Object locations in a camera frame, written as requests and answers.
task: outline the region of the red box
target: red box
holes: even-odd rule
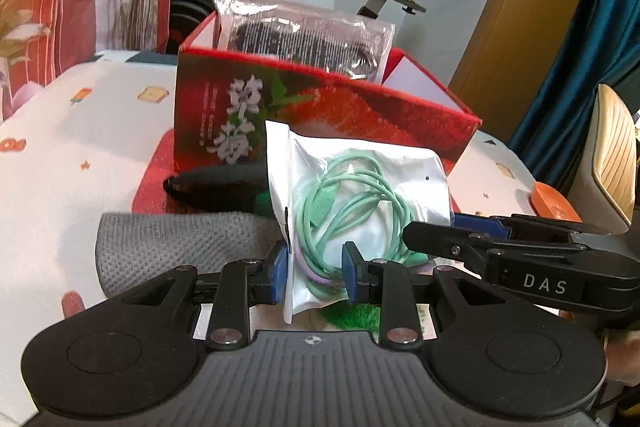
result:
[[[448,174],[482,123],[410,57],[460,110],[370,82],[274,58],[213,49],[210,16],[180,47],[175,89],[178,172],[235,163],[264,153],[264,120],[282,121],[304,136],[356,138],[429,148]],[[384,78],[405,57],[392,49]]]

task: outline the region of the screw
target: screw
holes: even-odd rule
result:
[[[242,333],[234,328],[218,328],[211,331],[209,338],[216,344],[237,344],[242,340]]]
[[[418,340],[418,333],[411,328],[393,328],[386,332],[386,337],[395,344],[411,344]]]

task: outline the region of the tablecloth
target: tablecloth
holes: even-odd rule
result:
[[[75,66],[0,125],[0,426],[36,411],[20,357],[34,335],[62,320],[62,296],[77,291],[86,306],[104,299],[94,258],[100,215],[131,209],[172,127],[175,66],[142,60],[105,53]],[[471,214],[532,214],[533,183],[517,157],[482,132],[449,177],[454,199]],[[273,325],[327,327],[312,313],[286,326],[277,307],[252,311],[253,328]]]

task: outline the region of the chair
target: chair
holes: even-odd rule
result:
[[[612,233],[631,225],[636,199],[636,133],[631,113],[600,84],[574,184],[567,197],[583,222]]]

